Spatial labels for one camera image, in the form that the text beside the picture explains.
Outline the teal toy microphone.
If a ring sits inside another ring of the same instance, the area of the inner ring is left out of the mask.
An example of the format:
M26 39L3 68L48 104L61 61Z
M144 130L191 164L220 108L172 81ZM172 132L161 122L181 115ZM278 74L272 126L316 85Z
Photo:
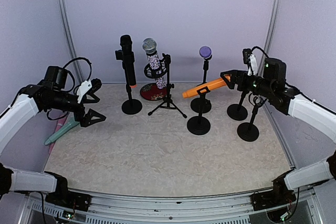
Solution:
M48 146L51 143L56 142L60 137L66 134L68 131L79 125L79 122L75 121L73 117L67 118L65 124L56 133L53 133L48 139L45 140L44 145Z

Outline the pink toy microphone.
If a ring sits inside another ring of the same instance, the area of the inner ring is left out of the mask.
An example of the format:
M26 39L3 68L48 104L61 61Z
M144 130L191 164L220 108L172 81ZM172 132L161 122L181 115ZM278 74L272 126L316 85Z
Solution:
M67 120L67 118L63 118L63 119L59 119L59 120L57 121L57 125L56 125L56 128L55 128L54 133L56 133L60 128L63 127L63 125L65 124L66 120ZM48 150L48 153L49 153L49 154L51 154L54 145L55 145L55 143L51 143L51 144L49 145L49 150Z

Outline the orange toy microphone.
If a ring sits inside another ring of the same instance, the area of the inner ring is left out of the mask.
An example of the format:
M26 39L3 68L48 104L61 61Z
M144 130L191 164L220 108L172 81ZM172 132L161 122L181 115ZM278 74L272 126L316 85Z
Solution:
M212 90L227 86L226 81L230 82L230 75L228 74L224 75L223 78L218 78L211 82L207 82L207 83L201 84L200 86L196 86L192 89L189 89L182 93L182 97L185 99L191 98L199 94L205 93L207 91L212 91Z

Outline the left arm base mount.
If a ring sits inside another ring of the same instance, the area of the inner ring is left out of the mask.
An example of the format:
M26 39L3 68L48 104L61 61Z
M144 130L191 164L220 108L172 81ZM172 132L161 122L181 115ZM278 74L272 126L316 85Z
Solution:
M54 192L48 193L45 201L57 206L87 212L91 203L91 196L74 191Z

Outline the black stand for teal mic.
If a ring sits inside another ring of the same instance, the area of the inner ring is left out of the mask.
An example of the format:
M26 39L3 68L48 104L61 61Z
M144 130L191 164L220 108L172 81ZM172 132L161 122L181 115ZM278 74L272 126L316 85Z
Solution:
M250 121L241 123L237 128L238 136L246 142L254 142L259 137L259 129L254 124L254 121L261 105L260 98L254 97L253 104L254 107Z

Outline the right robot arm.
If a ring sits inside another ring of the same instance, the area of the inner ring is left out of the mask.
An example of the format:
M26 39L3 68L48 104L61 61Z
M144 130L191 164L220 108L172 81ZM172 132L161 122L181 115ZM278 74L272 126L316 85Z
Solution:
M298 88L286 87L286 64L283 61L266 58L262 76L230 70L221 72L220 77L230 89L237 86L239 91L266 98L281 113L309 124L335 142L335 112L307 98ZM331 179L335 179L335 154L281 176L285 185L272 189L268 199L273 205L279 205L288 198L289 190Z

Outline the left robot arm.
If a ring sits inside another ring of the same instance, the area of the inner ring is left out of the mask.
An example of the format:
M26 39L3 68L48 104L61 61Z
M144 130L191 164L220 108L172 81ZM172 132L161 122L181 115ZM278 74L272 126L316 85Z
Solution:
M27 129L30 119L40 112L51 109L71 112L82 127L103 122L106 117L93 109L85 110L86 103L98 103L95 95L101 86L96 78L84 81L76 94L65 91L69 71L65 68L50 66L39 84L29 84L19 90L14 102L1 114L1 150L22 129ZM52 193L60 204L66 206L73 201L73 193L67 189L67 180L57 174L33 172L1 165L1 195L10 191Z

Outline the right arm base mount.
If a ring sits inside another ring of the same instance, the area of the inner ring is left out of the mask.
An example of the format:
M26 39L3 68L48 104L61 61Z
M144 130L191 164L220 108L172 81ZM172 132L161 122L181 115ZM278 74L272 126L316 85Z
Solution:
M250 197L254 211L285 205L297 200L293 191L276 192L275 190L253 193Z

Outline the black stand for orange mic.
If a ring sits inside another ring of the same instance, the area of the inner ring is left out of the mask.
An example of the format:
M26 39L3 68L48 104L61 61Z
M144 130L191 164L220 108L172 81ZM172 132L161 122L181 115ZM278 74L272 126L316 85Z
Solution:
M209 92L199 94L199 96L206 96ZM203 117L202 111L198 113L198 116L190 118L187 122L187 129L194 135L205 135L210 131L210 128L211 124L207 118Z

